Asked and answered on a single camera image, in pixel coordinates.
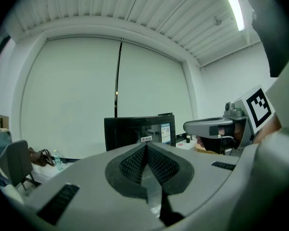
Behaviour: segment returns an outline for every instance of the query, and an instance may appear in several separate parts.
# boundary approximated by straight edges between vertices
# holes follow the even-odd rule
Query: fluorescent light
[[[239,31],[244,30],[245,28],[244,20],[243,20],[243,15],[242,15],[239,1],[238,0],[228,0],[228,1],[230,3],[233,13],[235,14],[236,24],[237,24]]]

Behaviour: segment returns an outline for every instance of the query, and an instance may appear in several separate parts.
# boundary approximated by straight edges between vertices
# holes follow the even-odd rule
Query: dark bag
[[[39,152],[35,152],[31,147],[29,148],[30,160],[33,164],[44,167],[46,164],[54,166],[52,158],[49,154],[49,151],[44,149]]]

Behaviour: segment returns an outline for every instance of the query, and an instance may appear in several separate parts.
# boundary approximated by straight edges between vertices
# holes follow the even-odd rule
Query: black mesh grille
[[[138,152],[123,160],[119,165],[119,169],[121,174],[124,175],[126,178],[140,184],[146,163],[147,150],[144,147]]]
[[[147,199],[147,189],[141,186],[147,164],[165,195],[183,193],[194,176],[194,168],[186,159],[153,143],[141,143],[107,164],[107,181],[123,196]]]
[[[176,162],[151,148],[148,148],[148,164],[160,185],[179,171],[179,165]]]

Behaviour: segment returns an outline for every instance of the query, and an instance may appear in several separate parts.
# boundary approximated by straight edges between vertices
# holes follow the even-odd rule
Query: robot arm
[[[257,86],[239,100],[227,103],[222,117],[185,122],[184,130],[202,137],[209,151],[240,156],[273,114],[274,110],[261,86]],[[240,141],[234,136],[236,123],[240,123],[244,130]],[[225,131],[223,135],[219,133],[220,128]]]

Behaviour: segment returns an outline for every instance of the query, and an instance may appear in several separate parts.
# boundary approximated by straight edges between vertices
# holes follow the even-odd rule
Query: white roller blind
[[[38,151],[84,158],[105,152],[104,118],[114,117],[120,42],[100,38],[49,41],[27,80],[22,139]]]
[[[176,134],[192,120],[182,66],[154,51],[123,42],[118,77],[118,117],[173,112]]]

